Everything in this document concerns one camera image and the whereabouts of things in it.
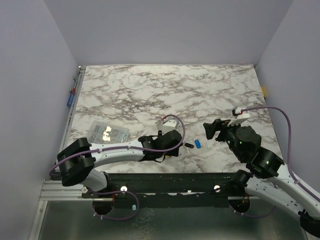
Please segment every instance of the cable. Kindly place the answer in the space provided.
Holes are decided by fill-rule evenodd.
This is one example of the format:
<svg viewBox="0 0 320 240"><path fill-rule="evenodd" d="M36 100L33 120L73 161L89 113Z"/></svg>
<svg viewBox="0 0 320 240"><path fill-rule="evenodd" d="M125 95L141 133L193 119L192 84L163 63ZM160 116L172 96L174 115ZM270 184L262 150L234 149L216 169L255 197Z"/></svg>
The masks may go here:
<svg viewBox="0 0 320 240"><path fill-rule="evenodd" d="M264 215L260 215L260 216L256 216L256 215L249 215L249 214L245 214L245 213L241 213L241 212L238 212L236 211L231 205L229 205L229 207L233 210L233 212L235 214L239 214L241 216L245 216L245 217L248 217L248 218L255 218L255 219L262 219L262 218L265 218L265 217L269 217L271 214L273 214L275 211L276 211L276 207L272 208L272 210Z"/></svg>
<svg viewBox="0 0 320 240"><path fill-rule="evenodd" d="M105 215L99 215L96 213L96 209L95 209L95 205L92 205L92 210L94 212L93 216L98 216L102 219L109 219L109 220L115 220L115 221L125 221L125 220L129 220L132 219L134 216L136 216L139 212L140 209L140 203L139 200L137 198L137 196L131 192L131 191L110 191L110 192L95 192L94 193L96 195L110 195L110 194L120 194L120 193L127 193L130 194L134 197L135 201L136 201L136 210L134 211L133 214L131 214L130 216L126 216L126 217L121 217L121 218L117 218L117 217L111 217L111 216L105 216Z"/></svg>
<svg viewBox="0 0 320 240"><path fill-rule="evenodd" d="M166 153L166 152L170 152L176 148L179 148L180 145L183 143L184 139L185 139L185 136L186 136L186 127L185 127L185 124L182 122L181 118L176 116L176 115L173 115L173 114L168 114L166 116L164 116L162 119L166 119L167 117L174 117L176 118L180 123L181 123L181 126L182 126L182 129L183 129L183 134L182 134L182 138L180 140L180 142L176 145L176 146L173 146L171 148L168 148L168 149L164 149L164 150L157 150L157 149L151 149L151 148L145 148L145 147L139 147L139 146L112 146L112 147L105 147L105 148L102 148L102 149L93 149L93 150L87 150L87 151L81 151L81 152L77 152L71 156L68 156L64 159L62 159L61 161L59 161L57 164L55 164L52 168L50 168L49 170L49 175L51 176L53 171L59 167L61 164L65 163L66 161L70 160L70 159L73 159L75 157L78 157L80 155L85 155L85 154L91 154L91 153L98 153L98 152L105 152L105 151L109 151L109 150L115 150L115 149L137 149L137 150L143 150L143 151L150 151L150 152L155 152L155 153Z"/></svg>
<svg viewBox="0 0 320 240"><path fill-rule="evenodd" d="M288 123L288 152L287 152L287 167L288 167L288 171L290 173L290 175L292 176L294 182L296 184L298 184L303 190L305 190L309 195L311 195L315 200L317 200L318 202L320 202L320 198L318 196L316 196L312 191L310 191L306 186L304 186L300 181L299 179L295 176L294 172L292 171L292 168L291 168L291 132L292 132L292 128L291 128L291 122L290 122L290 119L288 117L288 115L286 114L285 111L283 111L281 108L279 107L276 107L276 106L254 106L254 107L249 107L249 108L245 108L245 109L242 109L241 112L247 112L247 111L250 111L250 110L256 110L256 109L275 109L275 110L278 110L280 111L287 123Z"/></svg>

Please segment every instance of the small black object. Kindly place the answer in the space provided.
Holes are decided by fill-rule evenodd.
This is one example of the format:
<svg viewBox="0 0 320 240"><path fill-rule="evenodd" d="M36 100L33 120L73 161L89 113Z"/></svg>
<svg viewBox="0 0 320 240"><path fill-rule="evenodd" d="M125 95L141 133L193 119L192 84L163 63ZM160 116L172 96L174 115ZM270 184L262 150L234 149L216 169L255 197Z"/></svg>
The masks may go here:
<svg viewBox="0 0 320 240"><path fill-rule="evenodd" d="M184 145L187 147L187 148L191 148L193 149L195 147L195 145L191 144L191 143L188 143L188 142L185 142Z"/></svg>

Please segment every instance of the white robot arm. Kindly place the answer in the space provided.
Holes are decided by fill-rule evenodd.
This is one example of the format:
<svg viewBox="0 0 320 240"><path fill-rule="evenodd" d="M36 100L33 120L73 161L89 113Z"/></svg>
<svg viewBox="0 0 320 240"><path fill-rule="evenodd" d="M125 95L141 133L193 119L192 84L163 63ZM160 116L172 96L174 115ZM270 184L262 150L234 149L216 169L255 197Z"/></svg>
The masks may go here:
<svg viewBox="0 0 320 240"><path fill-rule="evenodd" d="M183 134L176 130L178 122L167 119L174 117L180 121ZM58 163L50 174L59 167L62 185L65 187L82 184L98 192L108 186L104 172L94 168L118 162L156 161L156 159L179 155L186 134L181 119L175 115L167 115L161 120L162 130L157 135L141 136L138 139L115 144L88 143L87 138L79 138L57 155Z"/></svg>
<svg viewBox="0 0 320 240"><path fill-rule="evenodd" d="M301 227L319 238L320 194L296 176L280 157L262 147L261 136L250 126L241 126L250 117L244 111L259 108L264 107L236 108L232 111L235 119L204 123L206 137L210 140L219 132L215 140L226 142L237 159L250 170L237 171L231 180L236 189L242 189L299 218Z"/></svg>

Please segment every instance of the metal floor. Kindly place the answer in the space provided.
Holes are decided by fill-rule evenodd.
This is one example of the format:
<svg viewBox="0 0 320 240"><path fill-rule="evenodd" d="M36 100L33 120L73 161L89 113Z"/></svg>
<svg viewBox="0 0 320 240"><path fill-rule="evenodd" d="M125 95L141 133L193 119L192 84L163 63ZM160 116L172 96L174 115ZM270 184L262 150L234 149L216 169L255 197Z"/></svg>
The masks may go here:
<svg viewBox="0 0 320 240"><path fill-rule="evenodd" d="M272 206L252 200L248 213L261 215ZM130 215L115 210L113 217ZM229 208L142 208L127 221L93 217L90 201L52 201L43 220L41 240L305 240L305 232L277 209L266 218L248 218Z"/></svg>

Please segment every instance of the blue object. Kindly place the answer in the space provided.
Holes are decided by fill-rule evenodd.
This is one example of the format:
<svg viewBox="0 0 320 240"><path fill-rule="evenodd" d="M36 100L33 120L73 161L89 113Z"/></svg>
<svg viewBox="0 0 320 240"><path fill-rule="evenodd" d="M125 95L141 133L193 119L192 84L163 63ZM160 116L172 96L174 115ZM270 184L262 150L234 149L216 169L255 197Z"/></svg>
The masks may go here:
<svg viewBox="0 0 320 240"><path fill-rule="evenodd" d="M68 102L66 104L69 108L71 107L72 102L74 101L74 98L75 98L75 95L71 92L70 96L69 96L69 99L68 99Z"/></svg>
<svg viewBox="0 0 320 240"><path fill-rule="evenodd" d="M197 149L201 148L201 143L199 142L198 139L194 140L194 143L195 143L195 146L196 146Z"/></svg>

